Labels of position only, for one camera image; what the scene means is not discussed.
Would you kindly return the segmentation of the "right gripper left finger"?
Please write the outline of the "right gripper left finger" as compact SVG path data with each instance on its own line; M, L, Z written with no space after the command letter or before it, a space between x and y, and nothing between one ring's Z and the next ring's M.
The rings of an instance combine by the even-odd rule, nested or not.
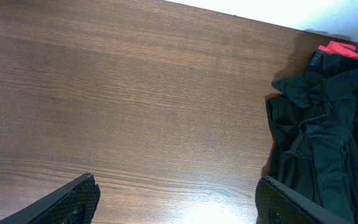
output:
M85 173L22 210L0 220L0 224L91 223L101 191L94 175Z

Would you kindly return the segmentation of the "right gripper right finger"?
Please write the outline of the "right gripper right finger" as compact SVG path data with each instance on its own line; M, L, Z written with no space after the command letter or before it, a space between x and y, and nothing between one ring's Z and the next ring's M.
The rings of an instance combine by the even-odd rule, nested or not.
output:
M265 224L349 223L270 176L258 181L255 205Z

